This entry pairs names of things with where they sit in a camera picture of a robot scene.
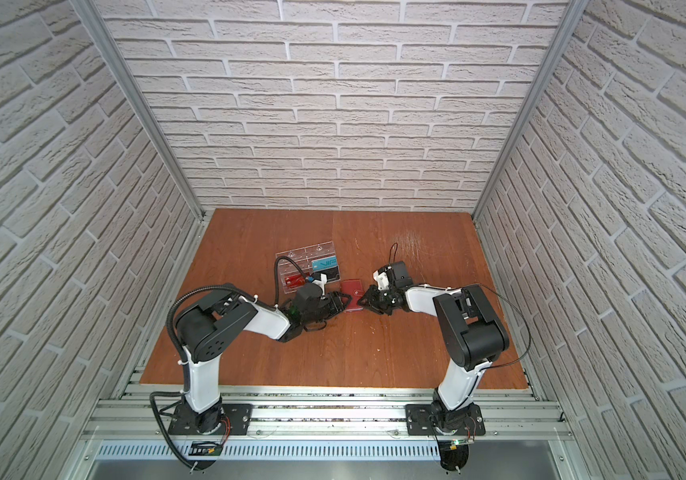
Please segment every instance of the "brick wall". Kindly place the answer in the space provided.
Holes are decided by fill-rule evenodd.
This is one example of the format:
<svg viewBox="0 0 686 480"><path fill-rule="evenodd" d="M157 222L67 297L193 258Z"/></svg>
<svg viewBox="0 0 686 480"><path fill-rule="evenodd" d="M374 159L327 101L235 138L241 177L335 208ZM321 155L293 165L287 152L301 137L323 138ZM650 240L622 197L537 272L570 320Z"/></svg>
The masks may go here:
<svg viewBox="0 0 686 480"><path fill-rule="evenodd" d="M540 394L591 475L686 478L686 2L593 0L529 127L477 227Z"/></svg>
<svg viewBox="0 0 686 480"><path fill-rule="evenodd" d="M193 225L68 2L0 1L0 478L55 478Z"/></svg>
<svg viewBox="0 0 686 480"><path fill-rule="evenodd" d="M98 8L206 209L470 211L564 4Z"/></svg>

